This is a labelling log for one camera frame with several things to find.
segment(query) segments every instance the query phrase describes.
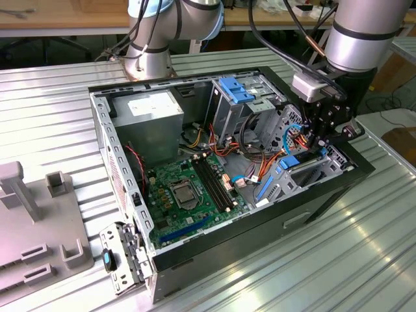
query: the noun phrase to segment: copper pipe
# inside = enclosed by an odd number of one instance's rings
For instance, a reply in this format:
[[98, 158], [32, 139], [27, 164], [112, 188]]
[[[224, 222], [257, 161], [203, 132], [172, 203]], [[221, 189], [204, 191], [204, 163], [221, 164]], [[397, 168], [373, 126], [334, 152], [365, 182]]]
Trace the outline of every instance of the copper pipe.
[[308, 35], [305, 39], [320, 56], [325, 57], [323, 48], [321, 48], [312, 37]]

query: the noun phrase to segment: wooden desk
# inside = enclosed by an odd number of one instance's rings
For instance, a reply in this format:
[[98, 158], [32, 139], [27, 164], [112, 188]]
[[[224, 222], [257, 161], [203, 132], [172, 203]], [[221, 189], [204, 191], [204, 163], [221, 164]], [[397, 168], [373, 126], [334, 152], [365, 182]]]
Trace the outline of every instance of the wooden desk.
[[0, 13], [0, 37], [123, 34], [129, 31], [125, 13], [85, 13], [78, 0], [0, 0], [0, 8], [35, 8], [27, 19]]
[[[253, 18], [256, 27], [259, 30], [278, 30], [278, 29], [297, 29], [291, 16], [286, 11], [275, 14], [268, 13], [263, 9], [256, 8], [253, 11]], [[306, 29], [313, 28], [317, 23], [316, 19], [310, 17], [298, 17]], [[249, 31], [248, 11], [245, 8], [226, 9], [225, 11], [225, 31]], [[332, 18], [324, 23], [322, 28], [329, 28], [332, 24]]]
[[[0, 8], [19, 10], [35, 8], [36, 12], [27, 14], [27, 19], [18, 19], [0, 13], [0, 37], [30, 36], [70, 36], [84, 34], [125, 34], [129, 31], [129, 16], [126, 13], [85, 13], [78, 0], [0, 0]], [[299, 18], [306, 29], [312, 28], [316, 20]], [[226, 9], [223, 31], [249, 31], [248, 12], [245, 8]], [[257, 8], [254, 21], [260, 31], [296, 29], [288, 12], [270, 14]], [[322, 28], [329, 28], [328, 20]], [[404, 19], [408, 33], [416, 23], [416, 12]], [[195, 52], [200, 42], [193, 40]]]

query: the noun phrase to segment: aluminum table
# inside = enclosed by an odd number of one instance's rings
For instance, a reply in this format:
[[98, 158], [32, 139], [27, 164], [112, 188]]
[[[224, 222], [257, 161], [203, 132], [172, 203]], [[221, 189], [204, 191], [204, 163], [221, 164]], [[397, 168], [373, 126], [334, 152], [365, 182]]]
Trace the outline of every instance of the aluminum table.
[[[293, 74], [267, 49], [172, 62], [179, 75], [252, 66], [270, 66], [287, 82]], [[376, 171], [321, 219], [156, 305], [144, 287], [117, 298], [98, 233], [121, 214], [86, 88], [126, 80], [117, 62], [0, 71], [0, 163], [20, 161], [26, 182], [57, 170], [71, 174], [95, 259], [90, 270], [4, 311], [416, 310], [415, 170], [370, 132], [353, 146]]]

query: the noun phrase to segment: black cable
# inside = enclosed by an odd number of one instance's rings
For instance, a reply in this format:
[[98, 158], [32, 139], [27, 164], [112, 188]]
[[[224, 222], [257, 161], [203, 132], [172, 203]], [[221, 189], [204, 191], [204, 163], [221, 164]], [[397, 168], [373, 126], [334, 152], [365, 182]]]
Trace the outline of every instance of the black cable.
[[267, 40], [265, 40], [260, 32], [257, 30], [257, 28], [255, 27], [254, 24], [254, 19], [253, 19], [253, 0], [248, 0], [248, 21], [250, 22], [250, 28], [254, 34], [254, 36], [266, 47], [268, 47], [270, 50], [272, 50], [273, 52], [275, 52], [275, 54], [279, 55], [281, 58], [288, 60], [289, 62], [291, 62], [292, 64], [298, 66], [300, 69], [302, 69], [304, 71], [304, 73], [307, 73], [310, 77], [318, 80], [318, 81], [324, 81], [326, 84], [328, 84], [329, 86], [331, 86], [332, 88], [334, 88], [337, 92], [338, 92], [338, 96], [336, 97], [336, 99], [338, 101], [344, 101], [347, 98], [347, 94], [344, 91], [344, 89], [339, 86], [335, 81], [332, 81], [331, 79], [329, 79], [328, 77], [326, 77], [325, 75], [319, 73], [318, 71], [314, 70], [313, 68], [310, 68], [308, 65], [300, 62], [299, 60], [297, 60], [296, 58], [286, 54], [285, 52], [283, 52], [282, 50], [278, 49], [277, 47], [275, 47], [274, 45], [272, 45], [270, 42], [268, 42]]
[[128, 47], [131, 43], [133, 43], [136, 40], [136, 38], [138, 36], [138, 30], [139, 30], [139, 27], [140, 27], [140, 23], [142, 22], [144, 14], [146, 13], [146, 10], [148, 9], [148, 4], [149, 4], [149, 0], [142, 0], [141, 1], [137, 22], [136, 22], [135, 26], [133, 27], [133, 28], [136, 29], [136, 33], [135, 33], [134, 37], [132, 39], [130, 39], [130, 41], [128, 41], [128, 43], [126, 43], [121, 48], [119, 48], [119, 51], [123, 51], [123, 49]]
[[[155, 28], [156, 28], [157, 19], [159, 18], [159, 13], [161, 12], [161, 7], [162, 7], [162, 0], [159, 0], [159, 4], [157, 5], [155, 20], [153, 21], [153, 25], [151, 26], [149, 39], [145, 47], [150, 45], [151, 38], [153, 37], [153, 32], [155, 31]], [[123, 59], [125, 58], [128, 60], [136, 60], [136, 59], [139, 59], [142, 55], [143, 53], [140, 53], [139, 55], [136, 55], [135, 57], [122, 57], [122, 58]]]
[[[143, 19], [144, 13], [146, 12], [146, 10], [148, 8], [148, 4], [149, 4], [149, 0], [142, 0], [142, 2], [140, 3], [138, 18], [137, 18], [137, 22], [135, 23], [135, 25], [130, 29], [130, 31], [119, 42], [117, 42], [111, 48], [105, 49], [103, 52], [101, 52], [101, 54], [95, 59], [94, 62], [97, 62], [101, 57], [109, 57], [109, 56], [112, 56], [112, 55], [117, 55], [120, 51], [125, 49], [129, 44], [131, 44], [132, 42], [134, 42], [136, 40], [137, 35], [138, 35], [138, 29], [139, 29], [140, 23]], [[117, 47], [119, 47], [121, 44], [123, 44], [128, 38], [130, 38], [130, 35], [133, 33], [133, 31], [136, 31], [135, 36], [133, 37], [133, 39], [130, 39], [130, 41], [128, 43], [126, 43], [125, 45], [123, 45], [123, 47], [114, 51]]]
[[380, 117], [383, 118], [385, 121], [387, 121], [389, 124], [392, 125], [401, 125], [403, 128], [406, 128], [406, 126], [403, 123], [395, 123], [395, 122], [391, 122], [390, 120], [388, 120], [386, 117], [383, 116], [382, 112], [380, 111]]
[[331, 9], [329, 11], [327, 11], [327, 13], [324, 15], [324, 17], [318, 21], [318, 23], [315, 25], [315, 27], [312, 29], [310, 36], [313, 36], [319, 29], [319, 27], [321, 27], [323, 25], [323, 23], [325, 23], [325, 21], [338, 9], [338, 3], [336, 3], [333, 7], [331, 7]]
[[326, 8], [326, 3], [327, 3], [327, 2], [328, 2], [328, 0], [325, 0], [324, 4], [322, 5], [322, 10], [320, 11], [319, 18], [318, 18], [318, 21], [317, 21], [317, 25], [318, 25], [318, 23], [319, 23], [319, 21], [320, 21], [320, 19], [321, 19], [322, 15], [323, 15], [324, 11], [325, 11], [325, 8]]
[[[385, 111], [390, 111], [392, 109], [399, 109], [399, 108], [401, 108], [402, 107], [401, 100], [398, 97], [394, 96], [394, 92], [396, 92], [399, 88], [400, 87], [396, 88], [396, 90], [393, 91], [393, 93], [391, 94], [391, 98], [390, 98], [390, 96], [387, 96], [387, 97], [384, 97], [384, 96], [376, 96], [376, 97], [372, 97], [370, 99], [367, 99], [365, 101], [365, 106], [368, 108], [369, 111], [371, 111], [371, 112], [377, 112], [376, 110], [373, 110], [373, 109], [370, 108], [369, 101], [372, 101], [372, 100], [375, 100], [375, 99], [384, 99], [384, 103], [382, 103], [382, 107], [383, 107], [383, 109]], [[399, 103], [400, 103], [399, 105], [396, 105], [395, 99], [399, 101]], [[387, 121], [389, 124], [392, 124], [392, 125], [401, 125], [403, 128], [406, 128], [406, 126], [404, 124], [402, 124], [402, 123], [398, 123], [397, 124], [395, 122], [391, 122], [390, 120], [388, 120], [386, 117], [383, 116], [382, 110], [379, 110], [378, 112], [380, 113], [380, 117], [383, 118], [385, 121]]]
[[299, 19], [296, 17], [296, 14], [293, 12], [293, 9], [291, 7], [291, 5], [289, 4], [289, 2], [287, 0], [283, 0], [283, 3], [285, 3], [286, 9], [289, 12], [289, 14], [292, 17], [292, 20], [294, 21], [294, 23], [296, 24], [296, 26], [299, 28], [300, 32], [307, 37], [308, 34], [306, 33], [306, 30], [304, 29], [304, 27], [302, 26], [302, 24], [299, 22]]

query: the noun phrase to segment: expansion slot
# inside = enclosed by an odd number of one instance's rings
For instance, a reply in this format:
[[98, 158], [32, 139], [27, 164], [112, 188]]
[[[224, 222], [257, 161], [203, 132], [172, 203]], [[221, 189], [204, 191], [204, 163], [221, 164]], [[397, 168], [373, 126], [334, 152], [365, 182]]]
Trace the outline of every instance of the expansion slot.
[[200, 229], [202, 228], [205, 223], [207, 223], [208, 221], [210, 221], [211, 216], [208, 216], [204, 219], [202, 219], [201, 221], [196, 222], [195, 224], [192, 224], [190, 226], [184, 227], [183, 229], [179, 229], [171, 234], [167, 234], [165, 236], [162, 236], [161, 238], [159, 238], [160, 242], [167, 242], [167, 241], [171, 241], [172, 239], [176, 239], [178, 237], [181, 237], [189, 232], [195, 231], [196, 229]]
[[194, 159], [192, 161], [192, 166], [194, 167], [198, 177], [201, 179], [201, 182], [206, 188], [208, 194], [215, 202], [218, 210], [223, 213], [224, 211], [227, 211], [227, 209], [232, 209], [233, 203], [219, 180], [217, 180], [207, 160], [205, 158]]

